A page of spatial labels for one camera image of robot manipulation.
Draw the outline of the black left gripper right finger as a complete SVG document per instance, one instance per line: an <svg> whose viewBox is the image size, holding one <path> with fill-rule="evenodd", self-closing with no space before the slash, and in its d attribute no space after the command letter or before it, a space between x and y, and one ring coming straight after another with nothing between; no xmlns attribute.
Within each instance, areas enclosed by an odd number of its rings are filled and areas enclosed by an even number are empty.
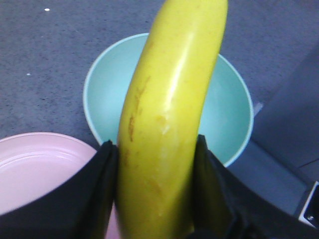
<svg viewBox="0 0 319 239"><path fill-rule="evenodd" d="M240 182L197 138L193 169L195 239L317 239L319 231Z"/></svg>

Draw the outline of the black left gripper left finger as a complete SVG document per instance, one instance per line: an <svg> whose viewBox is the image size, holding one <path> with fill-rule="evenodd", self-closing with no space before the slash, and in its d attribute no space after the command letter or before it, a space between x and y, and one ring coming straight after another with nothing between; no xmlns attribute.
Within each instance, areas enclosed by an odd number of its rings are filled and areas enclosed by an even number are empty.
<svg viewBox="0 0 319 239"><path fill-rule="evenodd" d="M118 149L104 142L74 176L0 218L2 239L103 239L115 197Z"/></svg>

